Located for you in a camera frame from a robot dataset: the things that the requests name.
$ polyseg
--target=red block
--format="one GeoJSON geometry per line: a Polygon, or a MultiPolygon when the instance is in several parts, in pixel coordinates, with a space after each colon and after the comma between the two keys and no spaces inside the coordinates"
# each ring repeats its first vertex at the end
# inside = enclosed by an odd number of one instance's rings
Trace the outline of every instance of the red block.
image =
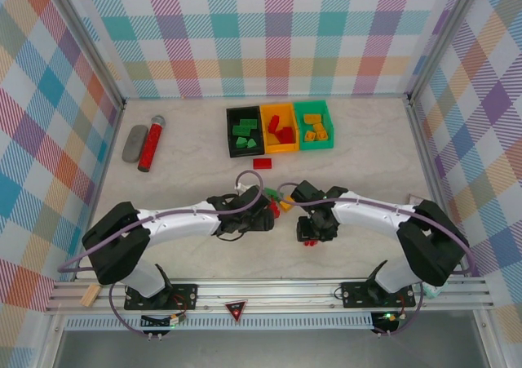
{"type": "Polygon", "coordinates": [[[255,170],[271,170],[272,159],[271,158],[255,158],[254,159],[255,170]]]}
{"type": "Polygon", "coordinates": [[[268,123],[268,132],[276,134],[277,125],[279,125],[279,115],[274,115],[272,119],[270,119],[270,123],[268,123]]]}
{"type": "Polygon", "coordinates": [[[294,131],[291,127],[283,127],[276,132],[276,137],[281,144],[293,144],[295,142],[294,131]]]}
{"type": "Polygon", "coordinates": [[[277,207],[277,204],[273,199],[270,205],[268,205],[268,209],[270,209],[274,213],[274,219],[278,219],[281,215],[281,212],[279,211],[279,208],[277,207]]]}

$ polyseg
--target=red triangle sticker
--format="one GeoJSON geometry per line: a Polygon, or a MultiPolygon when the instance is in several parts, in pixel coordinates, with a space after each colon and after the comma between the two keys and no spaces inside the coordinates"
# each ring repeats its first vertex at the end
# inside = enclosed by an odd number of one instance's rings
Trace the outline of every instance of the red triangle sticker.
{"type": "Polygon", "coordinates": [[[236,322],[239,322],[241,319],[241,315],[243,314],[243,311],[245,310],[246,302],[248,300],[242,300],[242,301],[233,301],[231,303],[225,303],[225,307],[227,307],[227,310],[230,312],[232,317],[235,319],[236,322]]]}

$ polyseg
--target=gray sponge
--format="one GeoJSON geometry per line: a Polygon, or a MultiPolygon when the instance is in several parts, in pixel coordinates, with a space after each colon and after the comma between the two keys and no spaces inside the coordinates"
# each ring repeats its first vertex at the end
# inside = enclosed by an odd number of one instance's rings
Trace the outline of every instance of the gray sponge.
{"type": "Polygon", "coordinates": [[[148,127],[137,125],[130,129],[129,136],[123,147],[122,159],[124,162],[137,162],[147,139],[148,127]]]}

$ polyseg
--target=green block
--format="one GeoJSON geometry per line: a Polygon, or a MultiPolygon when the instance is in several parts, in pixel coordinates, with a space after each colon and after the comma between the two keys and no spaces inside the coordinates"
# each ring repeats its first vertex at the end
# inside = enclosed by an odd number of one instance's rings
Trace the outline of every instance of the green block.
{"type": "Polygon", "coordinates": [[[247,126],[250,129],[257,129],[258,128],[258,120],[257,119],[241,119],[239,121],[239,124],[241,126],[247,126]]]}
{"type": "Polygon", "coordinates": [[[245,137],[237,137],[236,148],[241,149],[241,148],[246,147],[246,143],[247,143],[247,142],[248,142],[248,141],[246,140],[245,137]]]}
{"type": "Polygon", "coordinates": [[[234,126],[232,128],[232,134],[244,135],[245,137],[250,135],[250,128],[247,126],[234,126]]]}
{"type": "Polygon", "coordinates": [[[270,197],[275,199],[276,201],[280,201],[281,198],[279,197],[279,194],[277,193],[277,190],[274,190],[273,188],[265,187],[264,192],[270,197]]]}

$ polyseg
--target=white tabletop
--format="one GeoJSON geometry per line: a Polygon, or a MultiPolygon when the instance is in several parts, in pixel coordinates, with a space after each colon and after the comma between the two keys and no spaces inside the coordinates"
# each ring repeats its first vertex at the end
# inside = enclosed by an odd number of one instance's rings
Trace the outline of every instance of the white tabletop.
{"type": "MultiPolygon", "coordinates": [[[[225,109],[297,99],[130,101],[95,221],[119,202],[165,209],[233,193],[237,174],[252,167],[253,157],[228,156],[225,109]],[[123,145],[134,125],[149,125],[156,114],[165,117],[166,128],[151,171],[143,173],[137,164],[122,160],[123,145]]],[[[406,203],[409,193],[428,197],[402,100],[331,98],[327,103],[335,126],[334,148],[262,156],[272,159],[272,169],[260,171],[268,187],[306,179],[324,191],[338,185],[387,202],[406,203]]],[[[242,181],[255,183],[253,177],[242,181]]],[[[234,243],[187,237],[152,247],[144,258],[160,264],[169,277],[366,277],[380,262],[401,253],[397,241],[352,226],[341,226],[332,242],[304,246],[296,240],[300,215],[305,213],[299,208],[281,212],[271,232],[247,233],[234,243]]]]}

